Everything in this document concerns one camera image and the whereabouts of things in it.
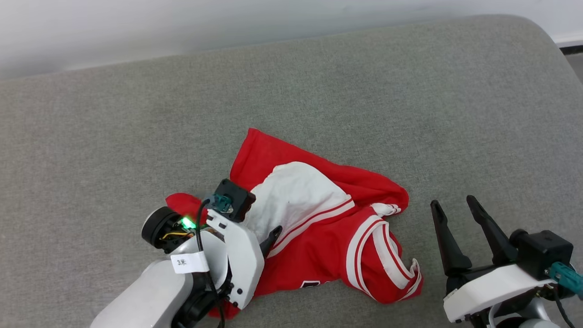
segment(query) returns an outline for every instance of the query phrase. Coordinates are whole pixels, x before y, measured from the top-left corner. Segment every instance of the gray fabric cushion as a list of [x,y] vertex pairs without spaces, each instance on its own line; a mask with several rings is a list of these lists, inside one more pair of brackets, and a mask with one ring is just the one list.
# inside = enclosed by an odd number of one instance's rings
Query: gray fabric cushion
[[[88,326],[160,257],[140,237],[147,214],[214,190],[249,127],[407,189],[391,229],[425,285],[393,305],[339,281],[280,292],[228,327],[449,327],[432,199],[475,265],[491,254],[467,194],[508,233],[572,241],[583,269],[582,103],[551,39],[510,16],[2,82],[0,327]],[[581,304],[564,303],[582,326]]]

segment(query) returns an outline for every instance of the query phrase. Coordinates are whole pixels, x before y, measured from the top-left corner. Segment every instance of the wire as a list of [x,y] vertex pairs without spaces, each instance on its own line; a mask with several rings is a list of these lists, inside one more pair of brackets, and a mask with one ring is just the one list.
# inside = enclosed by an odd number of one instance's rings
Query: wire
[[551,288],[551,291],[553,292],[553,295],[554,295],[554,301],[557,302],[557,307],[559,308],[559,312],[561,312],[561,316],[563,317],[563,320],[565,320],[565,322],[567,323],[567,326],[569,326],[570,328],[575,328],[575,326],[573,325],[571,320],[569,320],[569,317],[565,313],[565,309],[563,308],[563,304],[561,304],[561,299],[559,298],[559,292],[557,292],[558,287],[559,286]]
[[169,233],[165,234],[165,235],[164,235],[162,238],[160,238],[160,239],[166,239],[166,237],[168,237],[168,236],[182,236],[182,237],[184,237],[184,236],[188,236],[188,235],[190,235],[190,233],[189,233],[189,232],[171,231],[171,232],[169,232]]
[[[196,243],[198,244],[198,250],[199,252],[204,251],[204,248],[202,247],[202,239],[201,239],[201,216],[202,216],[202,210],[205,208],[205,205],[208,204],[210,202],[210,199],[205,199],[201,206],[198,208],[198,212],[196,213],[196,228],[195,228],[195,233],[196,233]],[[205,272],[205,277],[206,277],[206,282],[210,285],[210,290],[212,291],[212,293],[215,295],[215,306],[217,308],[219,308],[219,314],[220,314],[220,322],[218,325],[218,328],[224,328],[224,312],[223,312],[223,307],[219,302],[219,293],[217,293],[217,289],[215,288],[215,283],[213,282],[212,277],[210,276],[210,271]]]

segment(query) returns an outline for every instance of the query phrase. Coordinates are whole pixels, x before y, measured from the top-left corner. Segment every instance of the red basketball jersey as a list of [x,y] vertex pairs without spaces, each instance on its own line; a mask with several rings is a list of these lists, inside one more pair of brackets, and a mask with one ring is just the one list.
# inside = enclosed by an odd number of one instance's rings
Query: red basketball jersey
[[[257,198],[244,224],[259,242],[283,227],[255,296],[338,279],[381,303],[420,294],[419,265],[413,259],[405,267],[401,246],[383,220],[409,201],[405,189],[388,178],[336,165],[255,129],[249,130],[230,178]],[[166,201],[183,215],[194,215],[201,203],[187,194]],[[228,318],[238,313],[231,304],[224,306]]]

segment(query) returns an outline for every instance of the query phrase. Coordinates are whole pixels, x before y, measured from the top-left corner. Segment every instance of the green led light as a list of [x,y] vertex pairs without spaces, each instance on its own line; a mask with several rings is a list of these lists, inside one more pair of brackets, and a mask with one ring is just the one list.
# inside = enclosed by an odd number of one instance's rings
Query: green led light
[[187,217],[183,217],[182,220],[180,220],[180,224],[184,227],[184,229],[196,229],[196,224],[190,221],[190,219]]

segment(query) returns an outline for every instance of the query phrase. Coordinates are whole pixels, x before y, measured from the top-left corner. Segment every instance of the label sticker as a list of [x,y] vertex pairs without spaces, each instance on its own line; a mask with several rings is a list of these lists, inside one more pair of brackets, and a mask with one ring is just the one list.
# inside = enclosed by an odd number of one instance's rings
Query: label sticker
[[193,273],[209,271],[205,252],[170,255],[174,272]]

